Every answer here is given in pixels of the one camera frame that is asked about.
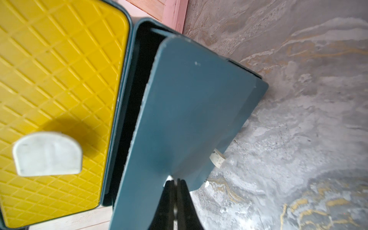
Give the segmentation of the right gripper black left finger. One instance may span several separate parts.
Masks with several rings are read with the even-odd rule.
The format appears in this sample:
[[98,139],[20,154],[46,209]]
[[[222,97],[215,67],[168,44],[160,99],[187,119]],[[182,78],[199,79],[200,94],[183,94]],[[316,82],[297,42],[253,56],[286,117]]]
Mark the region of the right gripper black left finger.
[[175,182],[174,180],[167,181],[149,230],[173,230],[175,202]]

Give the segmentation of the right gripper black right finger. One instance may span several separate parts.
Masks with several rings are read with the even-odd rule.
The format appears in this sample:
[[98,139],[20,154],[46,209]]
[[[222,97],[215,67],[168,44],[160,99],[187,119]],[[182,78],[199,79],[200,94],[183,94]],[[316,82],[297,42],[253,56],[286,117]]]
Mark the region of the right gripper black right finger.
[[177,226],[178,230],[204,230],[185,180],[177,180]]

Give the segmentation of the teal drawer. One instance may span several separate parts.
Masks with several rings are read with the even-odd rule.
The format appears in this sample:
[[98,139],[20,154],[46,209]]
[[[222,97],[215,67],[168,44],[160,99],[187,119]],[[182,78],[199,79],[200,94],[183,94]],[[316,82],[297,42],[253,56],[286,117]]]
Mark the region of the teal drawer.
[[268,89],[253,72],[181,36],[157,50],[109,228],[146,230],[167,178],[204,183]]

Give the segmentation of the yellow top drawer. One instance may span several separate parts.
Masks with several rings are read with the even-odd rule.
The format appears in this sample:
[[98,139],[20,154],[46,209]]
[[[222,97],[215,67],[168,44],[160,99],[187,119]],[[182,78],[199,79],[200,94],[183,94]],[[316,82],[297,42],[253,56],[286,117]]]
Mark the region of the yellow top drawer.
[[[99,207],[131,19],[114,1],[1,1],[1,228]],[[52,131],[81,145],[79,173],[18,175],[12,153]]]

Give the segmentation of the teal drawer cabinet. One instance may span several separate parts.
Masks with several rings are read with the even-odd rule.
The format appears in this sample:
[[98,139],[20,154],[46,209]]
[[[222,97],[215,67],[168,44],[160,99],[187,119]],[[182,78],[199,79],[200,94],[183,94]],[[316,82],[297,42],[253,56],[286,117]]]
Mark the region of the teal drawer cabinet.
[[151,18],[136,18],[133,24],[109,144],[101,193],[102,206],[113,206],[117,199],[146,84],[159,45],[167,37],[162,31],[174,33],[174,30]]

